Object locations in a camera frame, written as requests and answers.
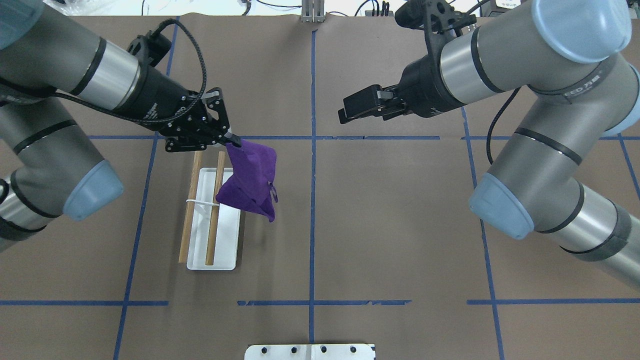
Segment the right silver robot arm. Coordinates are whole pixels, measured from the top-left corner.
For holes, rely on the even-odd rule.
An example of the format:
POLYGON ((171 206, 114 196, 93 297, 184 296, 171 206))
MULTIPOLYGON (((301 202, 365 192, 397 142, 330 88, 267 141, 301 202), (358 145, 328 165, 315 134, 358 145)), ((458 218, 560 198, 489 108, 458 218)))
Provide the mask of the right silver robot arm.
POLYGON ((537 97, 468 201, 513 239, 550 235, 576 259, 639 287, 639 220, 574 173, 601 137, 639 120, 639 72, 621 55, 633 26, 625 0, 528 0, 469 33, 472 13, 445 0, 395 12, 423 30, 426 55, 396 85, 343 100, 345 125, 363 117, 434 117, 527 87, 537 97))

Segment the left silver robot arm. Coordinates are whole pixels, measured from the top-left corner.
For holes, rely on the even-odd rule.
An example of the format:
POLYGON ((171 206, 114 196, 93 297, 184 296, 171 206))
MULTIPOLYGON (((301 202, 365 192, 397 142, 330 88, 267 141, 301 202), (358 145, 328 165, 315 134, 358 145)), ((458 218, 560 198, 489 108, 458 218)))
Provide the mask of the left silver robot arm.
POLYGON ((22 166, 1 178, 1 250, 62 215, 81 221, 119 198, 121 179, 62 105, 72 101, 166 138, 167 152, 240 147, 201 49, 170 18, 121 48, 41 0, 1 2, 1 139, 22 166), (196 50, 200 89, 157 69, 176 25, 196 50))

